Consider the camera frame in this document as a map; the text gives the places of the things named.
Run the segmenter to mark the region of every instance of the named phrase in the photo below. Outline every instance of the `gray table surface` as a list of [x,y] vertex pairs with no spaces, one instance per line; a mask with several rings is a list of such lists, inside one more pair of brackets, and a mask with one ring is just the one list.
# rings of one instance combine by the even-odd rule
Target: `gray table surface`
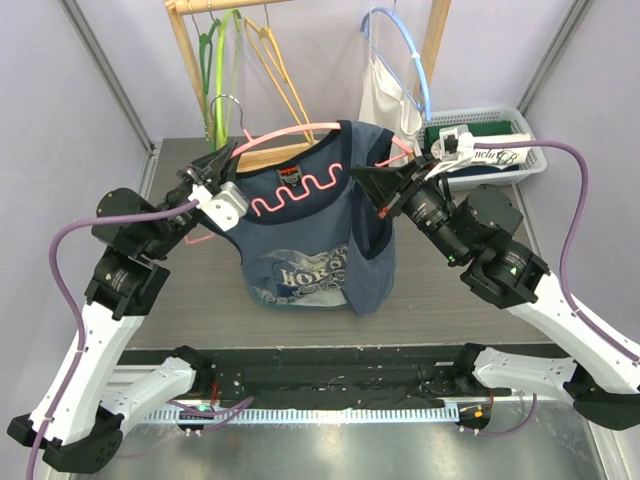
[[[496,402],[487,428],[513,428],[529,409],[530,402]],[[153,447],[177,432],[175,425],[139,425],[119,453],[149,453],[116,456],[101,480],[606,478],[587,422],[556,402],[541,402],[531,423],[506,438],[474,437],[450,423],[229,425]]]
[[[177,185],[176,170],[207,153],[203,139],[162,144],[150,199]],[[505,192],[513,196],[510,187]],[[456,192],[462,197],[464,192]],[[397,269],[391,295],[374,314],[282,311],[249,299],[235,248],[216,237],[182,243],[165,266],[171,276],[130,348],[403,345],[546,342],[539,331],[483,303],[406,218],[396,221]],[[191,237],[207,235],[198,228]],[[528,243],[524,228],[516,239]]]

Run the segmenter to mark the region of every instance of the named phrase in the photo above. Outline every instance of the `printed graphic on shirt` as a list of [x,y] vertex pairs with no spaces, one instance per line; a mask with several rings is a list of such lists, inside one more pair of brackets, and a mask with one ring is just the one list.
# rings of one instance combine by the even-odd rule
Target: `printed graphic on shirt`
[[263,257],[276,259],[273,272],[279,280],[277,296],[259,292],[266,302],[292,303],[306,295],[341,290],[344,287],[346,243],[316,255],[305,255],[296,250],[274,250]]

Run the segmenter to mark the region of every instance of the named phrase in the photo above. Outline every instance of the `white bag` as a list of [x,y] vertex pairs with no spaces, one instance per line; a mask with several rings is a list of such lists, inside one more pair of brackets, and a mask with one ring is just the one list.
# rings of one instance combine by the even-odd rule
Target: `white bag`
[[[373,22],[370,23],[370,37],[373,42]],[[369,64],[364,74],[362,103],[358,120],[391,130],[400,140],[420,155],[418,132],[422,128],[422,114],[407,98],[402,86],[384,66],[378,55],[369,48]],[[397,145],[392,145],[392,158],[402,153]],[[408,163],[407,157],[396,160],[391,167]]]

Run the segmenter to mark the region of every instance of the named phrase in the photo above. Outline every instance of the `white wall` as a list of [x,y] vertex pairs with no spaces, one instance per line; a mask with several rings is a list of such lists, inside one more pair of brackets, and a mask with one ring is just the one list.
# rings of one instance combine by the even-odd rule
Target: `white wall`
[[[79,3],[152,138],[202,136],[201,115],[164,3]],[[392,4],[295,0],[268,7],[271,27],[312,121],[357,118],[367,51],[360,22],[370,7]],[[433,80],[434,108],[517,104],[569,4],[570,0],[453,2]],[[418,49],[430,7],[426,0],[397,3],[398,15]],[[242,12],[258,25],[265,24],[262,7]],[[196,18],[200,30],[207,30],[209,15]],[[186,17],[186,24],[197,52],[191,18]],[[408,71],[410,58],[400,35],[390,21],[381,25],[378,39],[385,58]],[[291,125],[246,39],[243,51],[237,96],[248,114],[247,128],[260,134]]]
[[[95,215],[116,186],[136,187],[145,152],[58,2],[0,5],[0,425],[30,412],[74,333],[47,264],[53,235]],[[103,247],[88,232],[61,247],[76,298]],[[24,478],[27,449],[0,435],[2,478]]]
[[[574,293],[640,341],[640,3],[594,2],[528,120],[538,138],[565,141],[589,164],[590,191],[569,262]],[[546,258],[557,266],[575,207],[579,172],[566,154],[546,152],[547,171],[523,184]],[[640,427],[623,439],[635,460]]]

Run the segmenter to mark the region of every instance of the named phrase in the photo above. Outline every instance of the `green hanger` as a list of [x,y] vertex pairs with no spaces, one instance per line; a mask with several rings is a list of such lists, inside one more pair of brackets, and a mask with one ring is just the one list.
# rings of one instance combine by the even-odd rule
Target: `green hanger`
[[[240,11],[237,9],[229,10],[222,19],[222,24],[220,26],[220,30],[218,30],[218,52],[216,56],[216,96],[223,93],[223,64],[224,64],[224,42],[225,37],[227,35],[227,25],[229,23],[229,19],[233,16],[233,21],[236,26],[236,32],[241,33],[242,29],[242,15]],[[233,89],[236,81],[236,60],[239,51],[240,42],[236,42],[236,48],[233,55],[233,64],[231,66],[231,90],[229,93],[233,94]],[[226,121],[224,120],[224,114],[222,112],[221,102],[216,101],[215,105],[215,135],[216,135],[216,143],[218,145],[225,145],[227,143],[228,133],[229,133],[229,122],[231,120],[230,110],[231,104],[229,104],[229,108],[227,110]]]
[[216,28],[220,26],[220,20],[217,18],[214,19],[211,24],[211,28],[209,29],[209,33],[203,33],[199,36],[198,42],[200,44],[200,75],[202,76],[202,96],[204,97],[205,109],[203,113],[204,117],[204,136],[207,139],[207,143],[209,144],[209,148],[211,151],[216,150],[216,141],[215,138],[211,138],[209,136],[209,129],[207,125],[209,124],[209,120],[215,126],[214,119],[209,119],[209,105],[207,105],[207,97],[209,95],[209,85],[211,83],[211,63],[213,61],[213,44],[211,39],[213,38],[213,34],[216,31]]

